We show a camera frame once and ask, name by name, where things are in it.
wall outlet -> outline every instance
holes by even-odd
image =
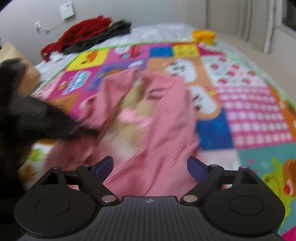
[[[40,21],[38,21],[37,23],[35,23],[34,24],[34,27],[35,27],[36,31],[40,30],[42,28]]]
[[[67,19],[69,17],[72,17],[74,13],[72,2],[68,2],[62,6],[60,6],[59,11],[61,13],[62,19]]]

red cloth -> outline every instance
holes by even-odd
[[[41,55],[46,61],[48,61],[51,52],[62,52],[68,46],[89,39],[105,31],[110,24],[111,18],[104,18],[103,16],[84,20],[69,28],[56,43],[45,46],[41,50]]]

metal screw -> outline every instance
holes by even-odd
[[[195,196],[195,195],[186,195],[186,196],[184,196],[183,197],[183,200],[185,201],[185,202],[196,202],[197,201],[197,196]]]
[[[116,201],[116,197],[114,195],[106,195],[102,197],[102,201],[106,203],[114,202]]]

patchwork blanket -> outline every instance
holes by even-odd
[[[296,239],[296,112],[254,68],[215,46],[153,43],[90,50],[45,82],[34,96],[74,119],[102,78],[132,67],[182,76],[195,106],[201,160],[237,170],[246,165],[286,208],[279,234]],[[50,145],[37,143],[21,169],[28,187],[41,175]]]

yellow container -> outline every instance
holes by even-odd
[[[205,44],[214,44],[216,33],[210,30],[197,29],[192,32],[194,42],[203,42]]]

